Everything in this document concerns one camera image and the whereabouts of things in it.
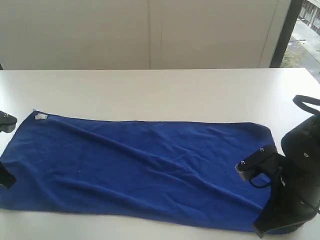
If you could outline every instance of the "microfiber cloth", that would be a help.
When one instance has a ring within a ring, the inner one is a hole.
[[[269,187],[254,188],[235,170],[259,148],[274,145],[265,126],[47,113],[36,119],[39,113],[23,121],[0,158],[16,177],[12,188],[0,189],[0,208],[253,232],[270,197]]]

